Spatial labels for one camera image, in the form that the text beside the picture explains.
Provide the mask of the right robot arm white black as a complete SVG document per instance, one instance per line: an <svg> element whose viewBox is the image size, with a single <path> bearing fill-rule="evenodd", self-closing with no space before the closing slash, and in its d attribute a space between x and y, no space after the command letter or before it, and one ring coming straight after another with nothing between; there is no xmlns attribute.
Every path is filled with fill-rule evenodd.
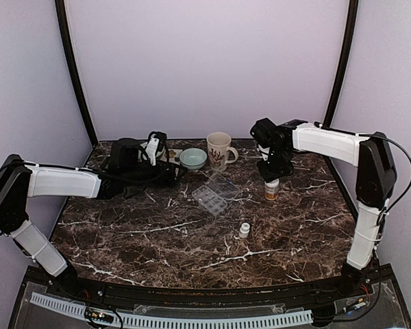
<svg viewBox="0 0 411 329"><path fill-rule="evenodd" d="M292 175L291 160L297 152L327 156L357 169L358 219L345 265L364 269L382 238L386 216L395 205L391 199L397 181L391 152L394 141L381 132L346 132L299 119L280 125L268 118L260 119L250 135L262 156L257 167L266 183Z"/></svg>

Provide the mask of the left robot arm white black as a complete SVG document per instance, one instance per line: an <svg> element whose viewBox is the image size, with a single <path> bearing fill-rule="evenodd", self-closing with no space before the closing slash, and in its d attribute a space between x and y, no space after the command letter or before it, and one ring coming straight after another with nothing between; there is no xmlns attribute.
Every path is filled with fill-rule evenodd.
<svg viewBox="0 0 411 329"><path fill-rule="evenodd" d="M24 161L9 155L0 168L0 236L9 236L39 264L67 298L83 293L76 270L31 222L27 199L40 196L112 199L131 186L175 186L187 169L170 160L166 134L150 133L145 142L120 138L99 168L66 167Z"/></svg>

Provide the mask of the clear plastic pill organizer box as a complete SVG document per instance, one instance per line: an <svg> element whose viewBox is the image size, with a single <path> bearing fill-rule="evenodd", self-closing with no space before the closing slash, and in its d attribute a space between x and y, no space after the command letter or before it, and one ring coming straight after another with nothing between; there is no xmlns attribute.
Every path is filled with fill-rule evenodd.
<svg viewBox="0 0 411 329"><path fill-rule="evenodd" d="M205 184L192 192L192 197L204 210L218 216L222 215L240 194L241 190L230 179L214 173Z"/></svg>

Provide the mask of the large orange label pill bottle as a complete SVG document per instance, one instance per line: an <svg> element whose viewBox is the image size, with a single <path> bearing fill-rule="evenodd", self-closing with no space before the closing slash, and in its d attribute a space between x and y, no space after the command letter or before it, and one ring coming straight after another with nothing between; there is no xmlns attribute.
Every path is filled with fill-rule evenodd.
<svg viewBox="0 0 411 329"><path fill-rule="evenodd" d="M264 196L267 200L274 201L278 197L279 179L264 182Z"/></svg>

